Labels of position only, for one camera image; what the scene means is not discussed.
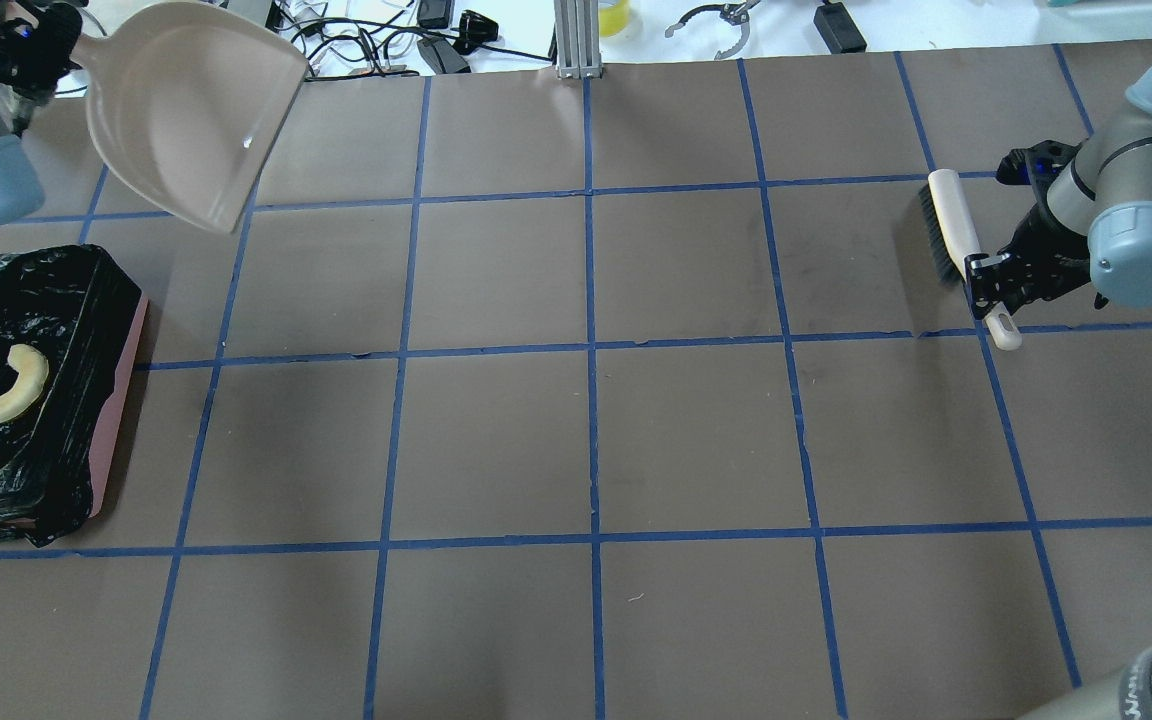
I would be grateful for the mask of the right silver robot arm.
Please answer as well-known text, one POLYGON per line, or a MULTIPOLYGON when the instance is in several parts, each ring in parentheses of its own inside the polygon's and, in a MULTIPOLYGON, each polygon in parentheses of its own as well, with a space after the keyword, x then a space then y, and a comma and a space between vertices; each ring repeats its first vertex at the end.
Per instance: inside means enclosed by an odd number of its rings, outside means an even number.
POLYGON ((958 173, 929 174, 922 205, 937 272, 964 286, 973 318, 1001 350, 1020 347, 1014 314, 1092 286, 1098 304, 1152 309, 1152 65, 1124 104, 1079 142, 1011 150, 1001 184, 1034 202, 996 252, 980 247, 958 173))

